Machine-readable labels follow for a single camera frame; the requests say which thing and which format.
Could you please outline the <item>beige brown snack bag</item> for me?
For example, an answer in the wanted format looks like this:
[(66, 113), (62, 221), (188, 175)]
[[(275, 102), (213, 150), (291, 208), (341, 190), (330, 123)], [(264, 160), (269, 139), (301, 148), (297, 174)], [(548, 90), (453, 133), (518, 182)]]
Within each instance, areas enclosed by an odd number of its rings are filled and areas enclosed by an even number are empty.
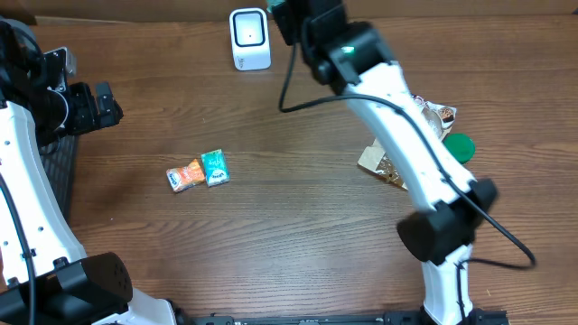
[[(429, 126), (434, 130), (438, 138), (443, 140), (452, 130), (457, 109), (433, 103), (417, 95), (413, 95), (413, 100), (421, 110)], [(399, 188), (407, 189), (406, 183), (377, 139), (372, 145), (365, 148), (358, 159), (358, 166), (376, 174), (387, 182), (395, 184)]]

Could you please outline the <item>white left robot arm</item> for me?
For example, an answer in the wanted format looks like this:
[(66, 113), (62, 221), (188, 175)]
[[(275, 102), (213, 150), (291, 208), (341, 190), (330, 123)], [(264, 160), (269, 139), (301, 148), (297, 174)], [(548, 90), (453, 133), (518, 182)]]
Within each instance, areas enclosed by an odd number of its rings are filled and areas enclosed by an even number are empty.
[(62, 214), (43, 158), (123, 115), (107, 83), (70, 84), (75, 71), (68, 49), (44, 52), (23, 24), (1, 22), (1, 320), (184, 324), (176, 305), (132, 285), (116, 254), (88, 255)]

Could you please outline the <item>green lid jar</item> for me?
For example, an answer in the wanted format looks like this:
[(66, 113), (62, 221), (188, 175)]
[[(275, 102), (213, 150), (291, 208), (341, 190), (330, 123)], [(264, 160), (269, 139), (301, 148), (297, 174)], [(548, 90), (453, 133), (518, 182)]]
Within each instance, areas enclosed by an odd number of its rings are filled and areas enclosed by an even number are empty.
[(447, 135), (443, 144), (460, 164), (469, 162), (476, 152), (475, 143), (466, 134)]

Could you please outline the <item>orange snack packet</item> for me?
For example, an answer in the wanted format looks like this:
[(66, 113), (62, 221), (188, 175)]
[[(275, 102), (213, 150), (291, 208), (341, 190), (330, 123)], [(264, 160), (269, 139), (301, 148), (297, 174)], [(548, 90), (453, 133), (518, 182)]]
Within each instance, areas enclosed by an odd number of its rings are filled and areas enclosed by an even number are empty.
[(187, 166), (168, 169), (166, 176), (175, 193), (206, 181), (205, 174), (197, 159), (194, 159)]

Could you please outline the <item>teal snack packet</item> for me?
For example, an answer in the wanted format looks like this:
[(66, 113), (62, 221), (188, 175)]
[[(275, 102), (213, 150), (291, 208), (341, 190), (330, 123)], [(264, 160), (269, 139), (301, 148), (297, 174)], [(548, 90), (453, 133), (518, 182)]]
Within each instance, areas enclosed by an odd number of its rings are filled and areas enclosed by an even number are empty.
[(275, 6), (281, 5), (284, 2), (284, 0), (266, 0), (267, 3), (267, 11), (269, 13), (273, 12), (273, 8)]

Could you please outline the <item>small teal white packet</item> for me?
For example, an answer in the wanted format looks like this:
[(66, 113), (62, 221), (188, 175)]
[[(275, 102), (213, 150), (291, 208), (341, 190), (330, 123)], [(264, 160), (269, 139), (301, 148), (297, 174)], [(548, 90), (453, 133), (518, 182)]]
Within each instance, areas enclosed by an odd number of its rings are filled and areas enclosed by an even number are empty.
[(230, 174), (226, 157), (221, 149), (204, 153), (200, 157), (209, 187), (229, 182)]

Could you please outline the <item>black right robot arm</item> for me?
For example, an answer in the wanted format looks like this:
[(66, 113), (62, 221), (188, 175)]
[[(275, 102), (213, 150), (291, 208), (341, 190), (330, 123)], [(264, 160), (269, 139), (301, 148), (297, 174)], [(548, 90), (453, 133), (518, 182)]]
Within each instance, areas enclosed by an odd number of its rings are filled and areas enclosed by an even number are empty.
[(415, 103), (400, 63), (380, 32), (351, 22), (341, 1), (270, 1), (288, 45), (300, 45), (313, 77), (366, 123), (406, 184), (415, 212), (397, 225), (422, 263), (424, 323), (499, 324), (468, 293), (468, 260), (476, 230), (497, 197), (446, 149)]

